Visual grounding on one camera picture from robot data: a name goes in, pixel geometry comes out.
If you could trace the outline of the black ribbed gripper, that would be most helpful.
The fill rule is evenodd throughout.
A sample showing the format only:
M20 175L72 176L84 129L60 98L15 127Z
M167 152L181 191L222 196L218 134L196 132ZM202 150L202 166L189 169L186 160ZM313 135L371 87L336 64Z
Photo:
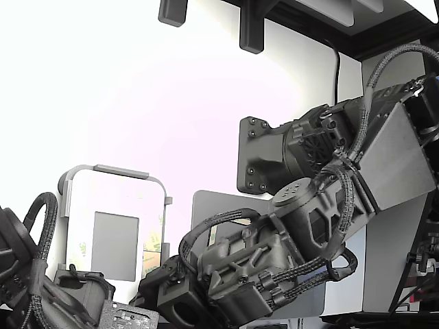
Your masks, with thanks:
M258 292L263 272L276 275L299 265L287 248L287 233L270 221L245 226L242 231L220 238L198 259L198 281L208 301L228 323L250 323L272 313L269 291ZM130 306L157 309L158 295L182 286L189 272L179 255L166 260L140 281Z

